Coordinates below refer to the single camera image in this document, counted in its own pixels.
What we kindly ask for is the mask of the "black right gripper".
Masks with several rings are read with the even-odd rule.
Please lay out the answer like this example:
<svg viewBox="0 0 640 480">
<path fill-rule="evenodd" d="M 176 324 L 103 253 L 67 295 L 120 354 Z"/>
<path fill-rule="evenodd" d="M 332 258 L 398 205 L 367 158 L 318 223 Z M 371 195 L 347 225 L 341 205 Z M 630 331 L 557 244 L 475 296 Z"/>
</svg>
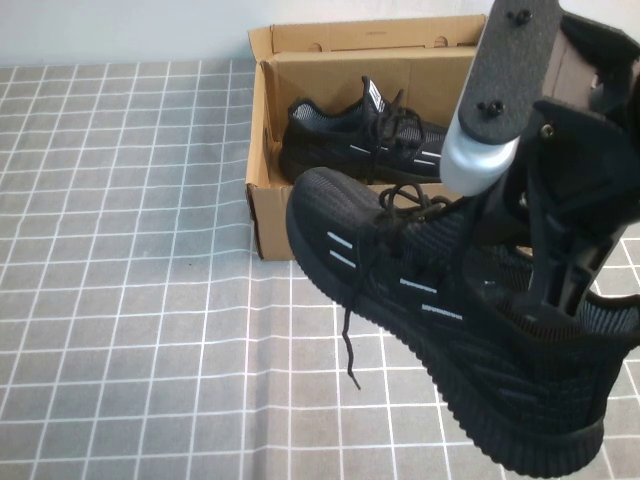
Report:
<svg viewBox="0 0 640 480">
<path fill-rule="evenodd" d="M 521 206 L 493 187 L 472 229 L 477 245 L 533 247 L 529 321 L 574 321 L 623 231 L 639 219 L 639 43 L 570 13 L 522 13 L 544 55 L 523 148 Z"/>
</svg>

